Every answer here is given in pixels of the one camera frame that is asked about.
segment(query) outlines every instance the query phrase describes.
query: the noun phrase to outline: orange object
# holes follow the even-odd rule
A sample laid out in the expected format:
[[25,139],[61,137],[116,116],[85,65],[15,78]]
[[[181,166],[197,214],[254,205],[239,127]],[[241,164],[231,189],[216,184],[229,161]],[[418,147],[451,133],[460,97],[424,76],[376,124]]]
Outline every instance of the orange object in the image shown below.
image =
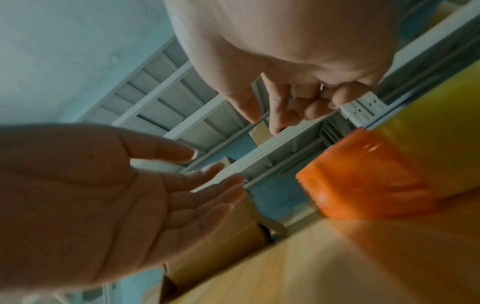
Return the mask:
[[296,175],[323,214],[386,218],[435,210],[415,165],[375,131],[357,129]]

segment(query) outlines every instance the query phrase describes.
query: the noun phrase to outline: open palm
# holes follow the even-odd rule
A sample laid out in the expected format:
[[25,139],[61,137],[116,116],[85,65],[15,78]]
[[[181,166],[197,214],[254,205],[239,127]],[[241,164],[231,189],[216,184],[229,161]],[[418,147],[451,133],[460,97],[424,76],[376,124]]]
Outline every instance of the open palm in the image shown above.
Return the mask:
[[151,172],[131,158],[185,162],[174,141],[103,126],[0,129],[0,286],[85,287],[189,250],[245,195],[233,175],[199,192],[216,163]]

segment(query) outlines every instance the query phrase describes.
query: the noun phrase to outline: hand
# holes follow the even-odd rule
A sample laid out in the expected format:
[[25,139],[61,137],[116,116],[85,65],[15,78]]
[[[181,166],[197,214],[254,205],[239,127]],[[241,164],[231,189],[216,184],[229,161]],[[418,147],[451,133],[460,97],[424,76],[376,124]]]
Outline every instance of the hand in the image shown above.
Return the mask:
[[395,50],[394,3],[165,1],[198,73],[251,122],[262,114],[250,85],[262,76],[273,134],[323,116],[378,84]]
[[104,126],[0,129],[0,290],[98,285],[201,242],[244,197],[243,177],[192,193],[223,165],[188,174],[130,166],[131,158],[193,154]]

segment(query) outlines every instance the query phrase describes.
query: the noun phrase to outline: wooden surface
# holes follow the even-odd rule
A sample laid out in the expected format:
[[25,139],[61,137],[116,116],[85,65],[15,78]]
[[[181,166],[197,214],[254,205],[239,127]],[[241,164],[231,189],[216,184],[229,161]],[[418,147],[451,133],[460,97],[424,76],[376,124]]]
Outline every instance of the wooden surface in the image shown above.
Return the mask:
[[318,219],[172,303],[480,303],[480,190],[444,205],[405,219]]

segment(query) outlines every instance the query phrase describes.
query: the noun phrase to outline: fingernail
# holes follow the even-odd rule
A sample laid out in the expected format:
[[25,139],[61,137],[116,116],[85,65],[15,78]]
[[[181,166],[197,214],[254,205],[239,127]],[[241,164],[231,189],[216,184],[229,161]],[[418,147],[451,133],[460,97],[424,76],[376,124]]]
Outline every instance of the fingernail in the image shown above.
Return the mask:
[[194,152],[193,152],[193,156],[191,157],[191,160],[196,159],[197,156],[199,155],[199,152],[198,152],[196,149],[194,149],[193,151],[194,151]]
[[329,102],[327,105],[326,105],[330,110],[336,110],[339,108],[339,106],[337,106],[336,104],[334,104],[333,102]]

